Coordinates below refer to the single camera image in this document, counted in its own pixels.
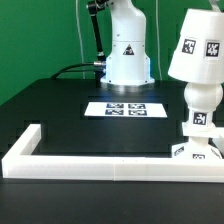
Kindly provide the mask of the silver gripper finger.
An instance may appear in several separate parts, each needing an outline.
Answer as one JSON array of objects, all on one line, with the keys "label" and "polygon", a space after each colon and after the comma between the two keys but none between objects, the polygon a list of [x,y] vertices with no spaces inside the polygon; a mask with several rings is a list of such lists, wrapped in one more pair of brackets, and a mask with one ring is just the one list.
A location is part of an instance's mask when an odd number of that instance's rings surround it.
[{"label": "silver gripper finger", "polygon": [[222,12],[222,10],[220,9],[220,7],[218,6],[218,1],[219,0],[208,0],[211,7],[212,7],[212,10],[215,11],[215,12]]}]

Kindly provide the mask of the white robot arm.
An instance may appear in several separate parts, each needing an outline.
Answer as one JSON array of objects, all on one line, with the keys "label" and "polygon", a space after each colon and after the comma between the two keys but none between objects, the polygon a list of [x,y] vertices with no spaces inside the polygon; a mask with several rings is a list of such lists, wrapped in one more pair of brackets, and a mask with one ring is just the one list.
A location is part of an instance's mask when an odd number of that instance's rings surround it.
[{"label": "white robot arm", "polygon": [[[189,9],[168,74],[185,82],[224,82],[224,12],[218,0],[210,10]],[[109,0],[112,51],[106,58],[103,84],[137,87],[154,82],[145,53],[146,17],[131,0]]]}]

